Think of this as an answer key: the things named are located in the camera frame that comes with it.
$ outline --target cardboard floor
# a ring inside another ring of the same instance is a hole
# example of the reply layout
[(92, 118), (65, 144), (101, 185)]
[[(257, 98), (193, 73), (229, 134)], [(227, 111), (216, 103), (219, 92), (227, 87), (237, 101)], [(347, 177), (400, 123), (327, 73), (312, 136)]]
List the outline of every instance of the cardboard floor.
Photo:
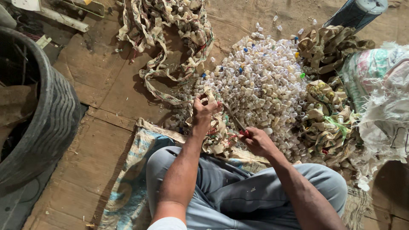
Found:
[[(88, 15), (87, 33), (74, 35), (58, 57), (54, 67), (72, 85), (82, 103), (90, 106), (81, 121), (78, 134), (64, 154), (43, 194), (27, 219), (24, 230), (82, 230), (86, 224), (98, 224), (112, 185), (117, 178), (133, 141), (135, 120), (145, 120), (162, 126), (171, 118), (170, 106), (163, 104), (144, 88), (139, 69), (156, 56), (158, 50), (134, 56), (129, 44), (116, 39), (121, 27), (119, 8), (113, 0), (113, 15), (105, 18)], [(344, 0), (213, 0), (207, 7), (213, 26), (215, 45), (205, 67), (214, 69), (230, 52), (230, 47), (255, 29), (260, 22), (264, 34), (274, 39), (288, 38), (300, 28), (305, 32), (318, 29), (343, 4)], [(407, 0), (390, 1), (386, 13), (377, 17), (357, 35), (373, 39), (377, 47), (382, 41), (409, 43), (409, 4)], [(279, 16), (275, 23), (272, 18)], [(312, 26), (312, 19), (318, 25)], [(281, 25), (279, 32), (275, 27)], [(116, 48), (123, 48), (115, 53)], [(166, 80), (155, 87), (169, 90)], [(370, 194), (373, 207), (365, 218), (365, 229), (409, 229), (409, 171), (398, 162), (386, 164), (373, 182)], [(401, 167), (399, 172), (392, 169)]]

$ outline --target pile of plastic caps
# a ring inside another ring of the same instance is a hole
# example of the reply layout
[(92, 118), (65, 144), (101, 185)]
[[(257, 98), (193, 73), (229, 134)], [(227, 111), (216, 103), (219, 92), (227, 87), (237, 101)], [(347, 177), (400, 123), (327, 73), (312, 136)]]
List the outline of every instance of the pile of plastic caps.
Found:
[[(307, 119), (305, 96), (310, 82), (299, 64), (298, 40), (274, 41), (270, 35), (263, 39), (260, 32), (258, 29), (252, 34), (257, 40), (246, 36), (234, 44), (232, 53), (224, 58), (222, 65), (216, 66), (214, 72), (196, 75), (198, 79), (193, 90), (185, 85), (178, 96), (191, 99), (204, 93), (208, 86), (217, 101), (230, 105), (234, 116), (244, 126), (264, 130), (289, 161), (312, 162), (306, 146), (300, 143), (299, 129), (293, 129)], [(187, 134), (188, 128), (182, 123), (189, 117), (191, 106), (176, 106), (176, 118), (180, 121), (172, 125), (176, 131)], [(220, 115), (226, 129), (238, 133), (227, 112)], [(241, 142), (236, 146), (246, 150)]]

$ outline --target hand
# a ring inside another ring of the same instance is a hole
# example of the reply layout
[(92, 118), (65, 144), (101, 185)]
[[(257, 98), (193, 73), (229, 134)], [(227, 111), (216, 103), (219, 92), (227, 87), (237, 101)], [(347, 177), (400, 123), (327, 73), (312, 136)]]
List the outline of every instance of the hand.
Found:
[(238, 138), (249, 147), (254, 155), (267, 158), (275, 153), (280, 153), (263, 130), (255, 127), (247, 127), (246, 130), (249, 131), (250, 137), (239, 135)]
[(193, 126), (198, 127), (201, 131), (207, 132), (210, 130), (210, 119), (213, 114), (220, 112), (223, 109), (222, 103), (217, 101), (200, 102), (203, 98), (206, 98), (206, 94), (201, 94), (199, 97), (195, 97), (193, 102)]

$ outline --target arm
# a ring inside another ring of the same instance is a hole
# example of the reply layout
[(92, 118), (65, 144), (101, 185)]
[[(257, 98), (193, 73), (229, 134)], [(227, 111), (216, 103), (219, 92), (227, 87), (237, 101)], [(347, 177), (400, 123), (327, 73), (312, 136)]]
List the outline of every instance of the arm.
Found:
[(302, 229), (346, 230), (331, 204), (287, 161), (267, 134), (254, 127), (247, 130), (251, 139), (239, 135), (240, 140), (273, 166)]
[(221, 110), (221, 105), (216, 101), (203, 105), (200, 99), (205, 97), (201, 95), (194, 100), (191, 134), (163, 178), (151, 225), (169, 216), (176, 217), (186, 224), (186, 208), (195, 191), (202, 142), (210, 129), (211, 116)]

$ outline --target left hand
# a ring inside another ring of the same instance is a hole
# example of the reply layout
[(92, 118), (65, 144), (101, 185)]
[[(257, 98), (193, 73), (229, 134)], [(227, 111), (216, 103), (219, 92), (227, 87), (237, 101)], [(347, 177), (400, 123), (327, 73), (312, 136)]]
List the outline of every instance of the left hand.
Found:
[(201, 103), (200, 100), (206, 97), (206, 94), (201, 94), (199, 97), (195, 97), (193, 102), (193, 126), (204, 132), (211, 128), (210, 119), (212, 115), (223, 109), (221, 102), (212, 101), (208, 103), (208, 101), (204, 101)]

